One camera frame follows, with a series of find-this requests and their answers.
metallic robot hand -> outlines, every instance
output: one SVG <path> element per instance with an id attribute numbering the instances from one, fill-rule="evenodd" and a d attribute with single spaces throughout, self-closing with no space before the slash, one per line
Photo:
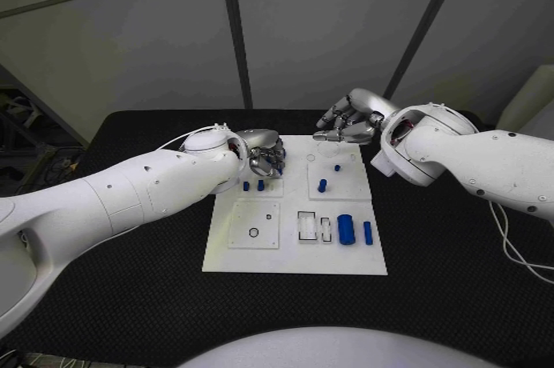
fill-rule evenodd
<path id="1" fill-rule="evenodd" d="M 375 130 L 382 129 L 388 118 L 399 108 L 369 90 L 354 88 L 337 101 L 317 121 L 323 128 L 334 121 L 331 130 L 314 133 L 314 140 L 328 142 L 372 142 Z"/>
<path id="2" fill-rule="evenodd" d="M 251 171 L 259 176 L 278 177 L 285 168 L 285 150 L 279 134 L 274 130 L 242 130 L 236 132 L 246 145 Z"/>

black table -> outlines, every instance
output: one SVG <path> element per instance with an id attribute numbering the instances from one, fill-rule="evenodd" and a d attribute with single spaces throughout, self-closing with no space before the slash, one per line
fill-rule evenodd
<path id="1" fill-rule="evenodd" d="M 321 112 L 116 112 L 79 175 L 213 122 L 233 130 L 311 134 Z M 69 265 L 2 344 L 98 362 L 173 366 L 253 333 L 326 325 L 408 334 L 503 364 L 552 355 L 554 286 L 506 260 L 486 202 L 450 174 L 427 188 L 382 176 L 369 166 L 376 150 L 378 145 L 360 148 L 386 277 L 202 273 L 209 196 Z M 554 260 L 546 221 L 512 210 L 507 215 L 510 239 L 528 260 Z"/>

robotic hand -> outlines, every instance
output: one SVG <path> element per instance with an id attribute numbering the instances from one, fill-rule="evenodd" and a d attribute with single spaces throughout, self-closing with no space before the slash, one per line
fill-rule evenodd
<path id="1" fill-rule="evenodd" d="M 278 177 L 285 164 L 275 131 L 233 134 L 216 124 L 202 130 L 178 151 L 161 148 L 186 135 L 85 178 L 0 198 L 0 337 L 93 246 L 236 185 L 246 163 L 258 175 Z"/>
<path id="2" fill-rule="evenodd" d="M 448 170 L 474 196 L 533 216 L 554 219 L 554 142 L 493 130 L 479 133 L 444 105 L 398 108 L 372 92 L 354 89 L 328 109 L 314 140 L 367 144 L 380 130 L 372 165 L 427 186 Z"/>

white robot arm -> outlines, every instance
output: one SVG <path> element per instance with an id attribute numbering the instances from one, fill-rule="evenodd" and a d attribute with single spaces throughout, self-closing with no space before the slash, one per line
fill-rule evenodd
<path id="1" fill-rule="evenodd" d="M 380 130 L 378 170 L 427 186 L 448 170 L 477 197 L 541 218 L 554 219 L 554 142 L 493 130 L 479 133 L 444 105 L 398 108 L 372 92 L 354 89 L 317 122 L 334 119 L 314 140 L 367 144 Z"/>
<path id="2" fill-rule="evenodd" d="M 86 250 L 233 186 L 246 163 L 277 177 L 282 158 L 275 131 L 233 134 L 214 125 L 178 151 L 155 150 L 66 184 L 0 198 L 0 337 Z"/>

white platform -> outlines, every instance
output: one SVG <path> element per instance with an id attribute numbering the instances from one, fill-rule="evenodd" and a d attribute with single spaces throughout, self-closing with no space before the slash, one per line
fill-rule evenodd
<path id="1" fill-rule="evenodd" d="M 359 147 L 315 142 L 310 136 L 281 138 L 287 154 L 282 178 L 264 179 L 266 189 L 259 192 L 259 177 L 246 168 L 240 183 L 216 196 L 202 271 L 386 275 Z M 327 180 L 323 194 L 317 192 L 321 178 Z M 251 183 L 248 192 L 242 191 L 243 180 Z M 314 244 L 298 241 L 298 211 L 314 212 Z M 350 214 L 354 222 L 350 246 L 337 241 L 340 214 Z M 320 218 L 330 219 L 331 244 L 321 242 Z M 372 246 L 365 242 L 365 221 L 372 223 Z M 255 237 L 249 236 L 252 228 Z"/>

